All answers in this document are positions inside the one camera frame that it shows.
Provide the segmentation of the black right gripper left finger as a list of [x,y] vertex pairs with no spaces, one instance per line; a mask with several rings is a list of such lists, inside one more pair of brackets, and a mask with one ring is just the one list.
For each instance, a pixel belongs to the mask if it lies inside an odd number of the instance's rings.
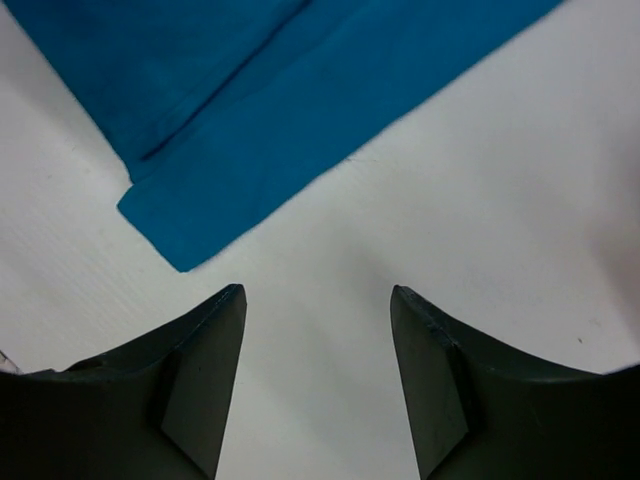
[[66,370],[1,376],[5,479],[212,479],[245,330],[231,284]]

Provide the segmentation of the teal blue t shirt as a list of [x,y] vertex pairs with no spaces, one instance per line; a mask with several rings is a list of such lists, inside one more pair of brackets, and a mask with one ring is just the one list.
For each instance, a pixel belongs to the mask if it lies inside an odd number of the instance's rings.
[[207,261],[551,1],[10,1],[128,170],[121,214]]

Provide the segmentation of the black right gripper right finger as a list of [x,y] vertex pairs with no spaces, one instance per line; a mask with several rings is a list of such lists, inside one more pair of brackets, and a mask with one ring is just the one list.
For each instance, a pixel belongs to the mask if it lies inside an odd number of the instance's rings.
[[635,479],[639,370],[595,374],[456,320],[406,286],[390,317],[423,479]]

